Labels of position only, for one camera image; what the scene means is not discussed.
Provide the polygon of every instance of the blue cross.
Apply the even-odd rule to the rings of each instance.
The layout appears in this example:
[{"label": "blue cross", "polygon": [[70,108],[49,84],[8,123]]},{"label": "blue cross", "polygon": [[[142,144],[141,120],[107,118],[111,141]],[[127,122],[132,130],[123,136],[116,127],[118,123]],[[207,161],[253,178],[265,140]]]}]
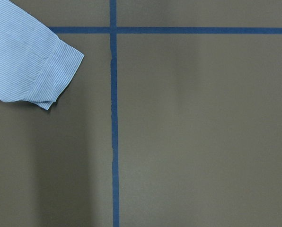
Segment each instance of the blue cross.
[{"label": "blue cross", "polygon": [[113,147],[113,226],[120,226],[119,155],[118,155],[118,92],[117,92],[117,34],[278,34],[275,27],[118,27],[117,1],[110,0],[110,27],[50,27],[61,34],[110,34],[112,147]]}]

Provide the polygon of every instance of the gray surface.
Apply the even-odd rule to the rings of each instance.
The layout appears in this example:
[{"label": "gray surface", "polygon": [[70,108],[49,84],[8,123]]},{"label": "gray surface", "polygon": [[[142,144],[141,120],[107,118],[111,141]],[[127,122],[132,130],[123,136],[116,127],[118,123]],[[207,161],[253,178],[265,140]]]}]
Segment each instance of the gray surface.
[{"label": "gray surface", "polygon": [[0,227],[112,226],[109,35],[60,35],[85,54],[49,112],[0,101]]},{"label": "gray surface", "polygon": [[109,26],[109,0],[11,0],[46,26]]},{"label": "gray surface", "polygon": [[118,42],[121,227],[282,227],[282,36]]},{"label": "gray surface", "polygon": [[282,0],[118,0],[118,26],[282,27]]}]

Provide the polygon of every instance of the folded cloth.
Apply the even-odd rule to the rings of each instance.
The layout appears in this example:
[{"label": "folded cloth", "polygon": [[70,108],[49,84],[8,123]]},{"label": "folded cloth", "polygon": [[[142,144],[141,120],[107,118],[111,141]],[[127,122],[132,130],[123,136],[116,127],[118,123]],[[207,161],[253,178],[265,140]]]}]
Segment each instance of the folded cloth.
[{"label": "folded cloth", "polygon": [[0,0],[0,100],[48,110],[84,55],[9,0]]}]

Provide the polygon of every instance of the vertical blue line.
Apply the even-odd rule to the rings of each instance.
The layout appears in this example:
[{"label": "vertical blue line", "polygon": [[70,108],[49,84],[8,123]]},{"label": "vertical blue line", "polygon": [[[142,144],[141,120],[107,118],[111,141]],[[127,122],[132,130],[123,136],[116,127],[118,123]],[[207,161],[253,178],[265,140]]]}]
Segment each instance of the vertical blue line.
[{"label": "vertical blue line", "polygon": [[119,154],[118,154],[118,91],[117,91],[117,10],[116,0],[109,1],[111,45],[111,100],[112,100],[112,147],[113,147],[113,226],[120,226],[119,213]]}]

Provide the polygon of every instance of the horizontal blue line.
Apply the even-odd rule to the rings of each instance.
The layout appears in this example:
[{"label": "horizontal blue line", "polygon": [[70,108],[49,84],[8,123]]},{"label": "horizontal blue line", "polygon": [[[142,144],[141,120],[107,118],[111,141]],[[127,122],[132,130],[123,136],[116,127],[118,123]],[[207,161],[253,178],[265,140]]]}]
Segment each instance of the horizontal blue line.
[{"label": "horizontal blue line", "polygon": [[281,27],[50,27],[69,34],[279,34]]}]

